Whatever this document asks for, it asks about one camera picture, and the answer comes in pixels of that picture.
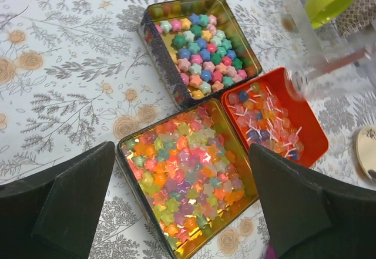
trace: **pastel candy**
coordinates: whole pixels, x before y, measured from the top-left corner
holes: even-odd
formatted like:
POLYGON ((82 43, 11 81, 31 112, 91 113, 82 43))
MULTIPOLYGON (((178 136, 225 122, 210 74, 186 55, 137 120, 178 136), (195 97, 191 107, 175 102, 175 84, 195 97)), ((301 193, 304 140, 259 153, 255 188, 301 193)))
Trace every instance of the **pastel candy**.
POLYGON ((203 61, 210 60, 210 52, 207 49, 203 49, 202 51, 200 51, 199 55, 201 56, 203 61))
POLYGON ((199 86, 199 89, 201 90, 201 92, 206 95, 208 93, 210 93, 212 91, 212 88, 210 86, 209 83, 206 83, 206 82, 202 82, 202 84, 199 86))
POLYGON ((163 33, 169 33, 172 29, 172 26, 170 24, 169 21, 167 20, 162 20, 159 24, 161 30, 163 31, 163 33))
POLYGON ((209 70, 211 72, 213 72, 216 68, 215 65, 213 64, 213 62, 211 62, 211 61, 204 62, 203 67, 204 67, 204 69, 209 70))
POLYGON ((183 59, 183 58, 190 59, 190 51, 186 48, 179 49, 177 51, 177 54, 179 55, 180 59, 183 59))
POLYGON ((186 86, 188 86, 189 85, 189 77, 188 77, 188 75, 186 75, 184 73, 180 73, 180 77, 182 77, 182 80, 183 80, 184 84, 186 86))
POLYGON ((182 30, 182 23, 177 19, 173 19, 171 21, 171 26, 172 26, 172 31, 174 32, 178 32, 182 30))

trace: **white tablecloth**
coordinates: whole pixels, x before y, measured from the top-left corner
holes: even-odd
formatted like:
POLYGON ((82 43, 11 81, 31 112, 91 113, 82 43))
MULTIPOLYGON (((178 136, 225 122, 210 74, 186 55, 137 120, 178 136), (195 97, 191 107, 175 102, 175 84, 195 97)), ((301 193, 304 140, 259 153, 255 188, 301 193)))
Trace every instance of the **white tablecloth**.
MULTIPOLYGON (((0 0, 0 184, 175 111, 136 33, 145 7, 160 1, 0 0)), ((266 72, 304 53, 281 26, 283 0, 227 1, 266 72)), ((374 188, 352 147, 355 130, 375 122, 374 95, 311 105, 330 140, 315 169, 374 188)), ((262 258, 267 244, 257 202, 194 258, 262 258)), ((163 258, 117 166, 90 257, 163 258)))

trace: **small round candy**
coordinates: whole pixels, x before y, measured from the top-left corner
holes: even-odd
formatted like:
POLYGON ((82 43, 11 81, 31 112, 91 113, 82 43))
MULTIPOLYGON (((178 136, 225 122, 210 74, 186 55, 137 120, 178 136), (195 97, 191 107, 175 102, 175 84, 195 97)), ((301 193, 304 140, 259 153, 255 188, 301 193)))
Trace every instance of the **small round candy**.
POLYGON ((227 55, 222 58, 222 63, 226 66, 230 66, 231 62, 232 62, 231 58, 229 58, 227 55))
POLYGON ((249 95, 245 90, 241 90, 238 96, 240 102, 246 102, 249 99, 249 95))
POLYGON ((202 84, 199 86, 199 90, 201 90, 204 95, 207 95, 212 91, 212 88, 209 83, 202 82, 202 84))
POLYGON ((174 44, 174 46, 176 46, 178 49, 184 47, 186 43, 186 38, 184 38, 183 35, 175 35, 174 39, 172 40, 172 44, 174 44))
POLYGON ((229 49, 229 50, 227 51, 227 56, 228 56, 229 58, 231 58, 231 60, 234 60, 234 59, 236 58, 236 53, 235 53, 235 51, 233 51, 232 49, 229 49))
POLYGON ((183 58, 190 59, 190 51, 188 51, 188 49, 186 48, 179 49, 177 53, 179 55, 179 59, 183 59, 183 58))
POLYGON ((244 80, 247 77, 247 72, 243 69, 238 69, 237 74, 244 80))
POLYGON ((208 44, 206 45, 206 49, 207 49, 209 52, 211 52, 211 53, 215 53, 216 50, 217 50, 217 47, 216 47, 215 44, 213 44, 213 43, 208 43, 208 44))
POLYGON ((200 78, 202 81, 209 82, 212 80, 212 73, 209 70, 202 70, 200 78))
POLYGON ((235 93, 230 93, 229 94, 229 102, 232 105, 235 105, 236 103, 239 102, 239 96, 237 96, 235 93))
POLYGON ((180 77, 182 77, 182 80, 183 80, 184 84, 186 86, 188 86, 189 85, 189 77, 188 77, 188 75, 186 75, 184 73, 180 73, 180 77))
POLYGON ((199 55, 201 56, 203 61, 210 61, 210 52, 207 49, 200 51, 199 55))
POLYGON ((195 41, 198 44, 200 49, 206 49, 206 41, 203 38, 199 38, 195 41))

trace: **tablecloth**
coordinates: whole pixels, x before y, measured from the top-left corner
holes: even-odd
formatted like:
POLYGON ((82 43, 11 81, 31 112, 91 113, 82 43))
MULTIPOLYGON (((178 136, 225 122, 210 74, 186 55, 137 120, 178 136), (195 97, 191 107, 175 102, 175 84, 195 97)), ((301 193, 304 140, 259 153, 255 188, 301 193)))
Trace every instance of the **tablecloth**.
MULTIPOLYGON (((0 0, 0 184, 115 143, 176 111, 136 28, 167 0, 0 0)), ((283 0, 227 0, 265 72, 305 52, 281 25, 283 0)), ((373 93, 311 102, 330 140, 314 169, 375 187, 353 151, 373 124, 373 93)), ((259 201, 195 256, 263 258, 268 231, 259 201)), ((164 258, 118 166, 113 169, 91 259, 164 258)))

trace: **orange flower print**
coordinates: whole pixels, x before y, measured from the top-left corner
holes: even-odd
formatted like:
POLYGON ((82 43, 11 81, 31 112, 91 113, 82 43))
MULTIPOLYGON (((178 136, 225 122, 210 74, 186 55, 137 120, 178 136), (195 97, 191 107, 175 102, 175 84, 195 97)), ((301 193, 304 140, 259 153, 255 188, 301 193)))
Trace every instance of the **orange flower print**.
POLYGON ((26 39, 26 35, 21 30, 15 30, 9 34, 8 40, 14 44, 20 44, 26 39))
POLYGON ((6 126, 6 116, 4 114, 0 114, 0 130, 5 130, 6 126))
POLYGON ((8 58, 0 58, 0 85, 7 84, 16 75, 16 66, 8 58))

